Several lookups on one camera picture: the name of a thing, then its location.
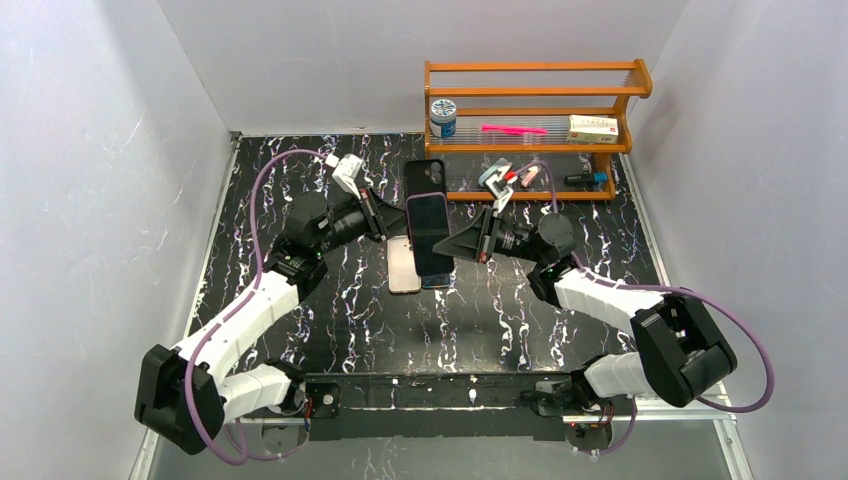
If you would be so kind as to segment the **purple smartphone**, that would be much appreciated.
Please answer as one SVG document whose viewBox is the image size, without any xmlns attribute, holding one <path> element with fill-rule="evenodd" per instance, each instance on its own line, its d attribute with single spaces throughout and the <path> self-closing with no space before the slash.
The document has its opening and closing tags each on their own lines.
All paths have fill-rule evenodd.
<svg viewBox="0 0 848 480">
<path fill-rule="evenodd" d="M 450 235 L 445 194 L 410 195 L 406 199 L 406 218 L 416 273 L 420 277 L 452 274 L 453 258 L 434 251 L 435 245 Z"/>
</svg>

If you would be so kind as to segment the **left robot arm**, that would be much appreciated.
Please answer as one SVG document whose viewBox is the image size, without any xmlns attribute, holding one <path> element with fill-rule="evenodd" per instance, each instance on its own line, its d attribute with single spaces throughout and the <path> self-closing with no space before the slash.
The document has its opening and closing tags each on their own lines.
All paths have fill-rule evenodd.
<svg viewBox="0 0 848 480">
<path fill-rule="evenodd" d="M 144 355 L 135 420 L 195 455 L 212 448 L 225 425 L 259 409 L 290 406 L 304 382 L 298 367 L 267 361 L 237 375 L 232 368 L 316 289 L 328 271 L 327 253 L 361 237 L 385 242 L 405 227 L 404 209 L 372 189 L 333 206 L 316 194 L 296 199 L 245 290 L 194 334 Z"/>
</svg>

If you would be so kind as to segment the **black remote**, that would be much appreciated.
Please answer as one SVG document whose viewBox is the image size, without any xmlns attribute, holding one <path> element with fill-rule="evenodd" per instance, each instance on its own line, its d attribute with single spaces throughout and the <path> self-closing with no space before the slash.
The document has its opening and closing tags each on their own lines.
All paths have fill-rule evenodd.
<svg viewBox="0 0 848 480">
<path fill-rule="evenodd" d="M 403 166 L 405 197 L 439 192 L 445 194 L 445 165 L 440 159 L 414 160 Z"/>
</svg>

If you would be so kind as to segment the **pink phone case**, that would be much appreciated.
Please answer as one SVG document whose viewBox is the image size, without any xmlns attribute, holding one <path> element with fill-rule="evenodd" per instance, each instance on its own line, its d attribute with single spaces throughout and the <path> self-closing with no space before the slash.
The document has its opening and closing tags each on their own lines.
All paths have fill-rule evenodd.
<svg viewBox="0 0 848 480">
<path fill-rule="evenodd" d="M 418 293 L 422 283 L 416 272 L 412 245 L 407 236 L 387 242 L 388 289 L 395 295 Z"/>
</svg>

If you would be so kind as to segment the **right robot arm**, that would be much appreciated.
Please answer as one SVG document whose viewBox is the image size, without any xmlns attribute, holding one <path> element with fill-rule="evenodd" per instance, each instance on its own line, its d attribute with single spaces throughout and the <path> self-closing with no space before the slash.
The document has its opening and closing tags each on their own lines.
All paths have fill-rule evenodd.
<svg viewBox="0 0 848 480">
<path fill-rule="evenodd" d="M 701 300 L 595 276 L 575 259 L 575 246 L 573 225 L 560 213 L 525 226 L 487 207 L 433 250 L 478 263 L 494 254 L 531 261 L 527 279 L 538 299 L 600 320 L 635 342 L 633 352 L 601 355 L 572 371 L 562 390 L 571 401 L 590 406 L 652 395 L 685 407 L 736 370 L 735 352 Z"/>
</svg>

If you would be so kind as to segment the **black smartphone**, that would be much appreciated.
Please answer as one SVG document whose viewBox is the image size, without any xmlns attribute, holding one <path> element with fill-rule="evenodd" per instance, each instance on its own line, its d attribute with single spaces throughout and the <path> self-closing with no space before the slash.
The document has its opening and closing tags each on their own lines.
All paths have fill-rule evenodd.
<svg viewBox="0 0 848 480">
<path fill-rule="evenodd" d="M 443 289 L 449 288 L 452 283 L 450 274 L 427 275 L 421 277 L 421 287 L 423 289 Z"/>
</svg>

